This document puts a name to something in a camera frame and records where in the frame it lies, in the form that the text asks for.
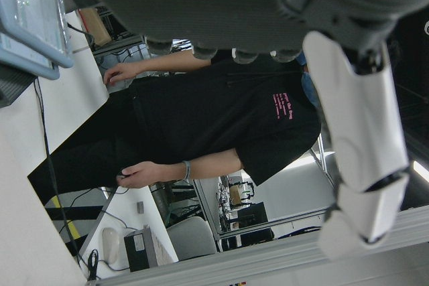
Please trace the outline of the person left hand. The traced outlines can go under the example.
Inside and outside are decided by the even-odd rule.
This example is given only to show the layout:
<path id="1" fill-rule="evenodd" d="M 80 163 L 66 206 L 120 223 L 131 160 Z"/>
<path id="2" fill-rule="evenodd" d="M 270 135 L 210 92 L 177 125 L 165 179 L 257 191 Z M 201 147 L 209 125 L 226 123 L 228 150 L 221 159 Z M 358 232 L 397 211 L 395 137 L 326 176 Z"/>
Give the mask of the person left hand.
<path id="1" fill-rule="evenodd" d="M 116 176 L 117 184 L 123 188 L 144 188 L 159 179 L 159 166 L 151 161 L 144 161 L 126 167 Z"/>

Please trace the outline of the person right hand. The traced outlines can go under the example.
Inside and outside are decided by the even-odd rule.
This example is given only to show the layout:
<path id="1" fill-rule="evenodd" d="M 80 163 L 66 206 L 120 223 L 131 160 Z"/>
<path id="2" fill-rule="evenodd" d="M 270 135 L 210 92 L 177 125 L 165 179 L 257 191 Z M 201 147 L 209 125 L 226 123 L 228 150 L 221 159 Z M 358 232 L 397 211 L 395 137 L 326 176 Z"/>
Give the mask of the person right hand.
<path id="1" fill-rule="evenodd" d="M 115 85 L 119 81 L 134 78 L 137 72 L 132 63 L 118 63 L 104 73 L 103 82 L 105 85 Z"/>

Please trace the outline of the white grey left robot hand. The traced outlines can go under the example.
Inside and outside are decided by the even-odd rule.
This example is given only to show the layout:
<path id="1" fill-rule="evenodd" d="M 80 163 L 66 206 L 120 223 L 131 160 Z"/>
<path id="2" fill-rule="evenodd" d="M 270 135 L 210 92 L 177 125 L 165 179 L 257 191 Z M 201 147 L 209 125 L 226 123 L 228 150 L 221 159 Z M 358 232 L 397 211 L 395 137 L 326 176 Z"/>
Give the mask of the white grey left robot hand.
<path id="1" fill-rule="evenodd" d="M 157 54 L 174 39 L 199 58 L 230 50 L 246 64 L 260 54 L 285 62 L 303 53 L 340 171 L 336 202 L 318 245 L 330 259 L 383 244 L 409 177 L 386 39 L 428 0 L 70 0 L 103 5 Z"/>

